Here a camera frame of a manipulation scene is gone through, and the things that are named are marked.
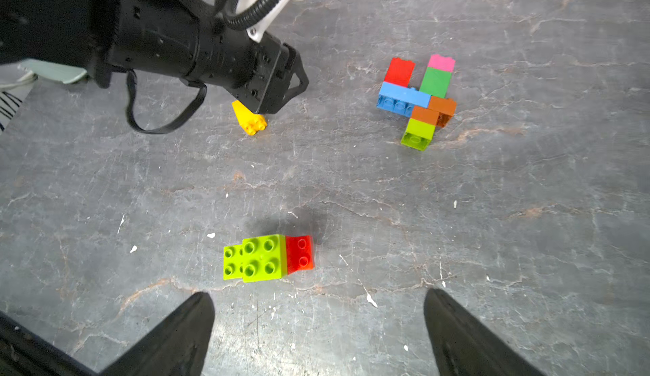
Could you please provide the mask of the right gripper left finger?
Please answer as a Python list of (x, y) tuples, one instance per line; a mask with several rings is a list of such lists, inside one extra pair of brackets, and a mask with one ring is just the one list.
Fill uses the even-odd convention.
[(200, 375), (215, 320), (213, 300), (197, 292), (102, 375)]

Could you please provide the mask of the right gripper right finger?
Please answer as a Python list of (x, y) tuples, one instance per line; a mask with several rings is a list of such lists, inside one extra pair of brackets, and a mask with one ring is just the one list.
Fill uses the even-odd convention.
[(540, 375), (446, 291), (428, 290), (424, 318), (441, 375)]

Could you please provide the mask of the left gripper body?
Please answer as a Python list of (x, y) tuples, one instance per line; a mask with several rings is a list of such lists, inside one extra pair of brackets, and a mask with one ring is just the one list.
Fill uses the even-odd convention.
[(256, 114), (297, 95), (297, 52), (272, 36), (256, 43), (202, 0), (118, 0), (109, 59), (124, 70), (220, 86)]

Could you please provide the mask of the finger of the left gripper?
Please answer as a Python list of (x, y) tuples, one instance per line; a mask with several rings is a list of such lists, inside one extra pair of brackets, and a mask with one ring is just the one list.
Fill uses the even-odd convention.
[(309, 85), (300, 53), (289, 45), (282, 46), (282, 56), (275, 72), (274, 114), (295, 97), (304, 93)]

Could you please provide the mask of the yellow lego brick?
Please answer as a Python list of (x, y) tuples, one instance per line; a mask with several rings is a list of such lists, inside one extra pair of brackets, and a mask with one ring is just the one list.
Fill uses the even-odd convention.
[(239, 100), (232, 103), (235, 116), (240, 127), (249, 135), (254, 136), (257, 132), (264, 131), (267, 122), (263, 115), (252, 113)]

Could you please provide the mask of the blue lego brick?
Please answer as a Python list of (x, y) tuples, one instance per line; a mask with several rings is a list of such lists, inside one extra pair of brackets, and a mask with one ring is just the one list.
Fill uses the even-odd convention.
[(416, 107), (428, 108), (431, 95), (414, 88), (383, 82), (377, 99), (377, 108), (411, 118)]

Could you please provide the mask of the lime green lego brick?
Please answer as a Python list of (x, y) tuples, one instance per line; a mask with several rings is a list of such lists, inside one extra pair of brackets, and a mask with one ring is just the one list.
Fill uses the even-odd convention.
[(286, 236), (274, 234), (242, 241), (241, 269), (245, 283), (279, 280), (288, 275)]

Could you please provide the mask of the small red lego brick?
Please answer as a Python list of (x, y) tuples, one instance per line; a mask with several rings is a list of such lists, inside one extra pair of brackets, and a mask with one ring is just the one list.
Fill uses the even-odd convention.
[(286, 237), (286, 251), (288, 274), (314, 269), (310, 236)]

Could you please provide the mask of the orange lego brick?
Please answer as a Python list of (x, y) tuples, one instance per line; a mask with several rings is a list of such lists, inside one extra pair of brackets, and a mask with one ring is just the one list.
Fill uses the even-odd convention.
[(457, 103), (452, 98), (439, 98), (432, 96), (428, 105), (424, 107), (414, 107), (411, 112), (411, 119), (443, 128), (453, 118), (456, 107)]

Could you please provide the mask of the long green lego brick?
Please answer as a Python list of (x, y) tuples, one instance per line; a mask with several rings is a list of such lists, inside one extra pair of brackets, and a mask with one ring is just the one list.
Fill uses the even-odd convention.
[(242, 278), (242, 245), (227, 246), (223, 249), (223, 279), (236, 280)]

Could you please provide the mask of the pink lego brick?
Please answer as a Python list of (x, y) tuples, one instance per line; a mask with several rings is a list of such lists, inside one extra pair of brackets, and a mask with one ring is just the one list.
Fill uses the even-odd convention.
[(428, 61), (428, 67), (452, 73), (455, 69), (455, 59), (441, 56), (441, 54), (433, 54)]

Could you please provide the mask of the dark green lego brick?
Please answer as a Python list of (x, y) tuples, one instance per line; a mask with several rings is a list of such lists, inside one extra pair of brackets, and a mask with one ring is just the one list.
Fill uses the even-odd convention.
[(428, 67), (425, 71), (419, 91), (437, 98), (446, 98), (452, 73)]

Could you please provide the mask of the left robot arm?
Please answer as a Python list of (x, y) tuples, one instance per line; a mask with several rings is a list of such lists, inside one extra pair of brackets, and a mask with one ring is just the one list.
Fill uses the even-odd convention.
[(226, 89), (256, 114), (275, 114), (309, 80), (297, 50), (253, 40), (234, 0), (1, 0), (1, 61), (79, 67), (100, 88), (146, 71), (187, 86)]

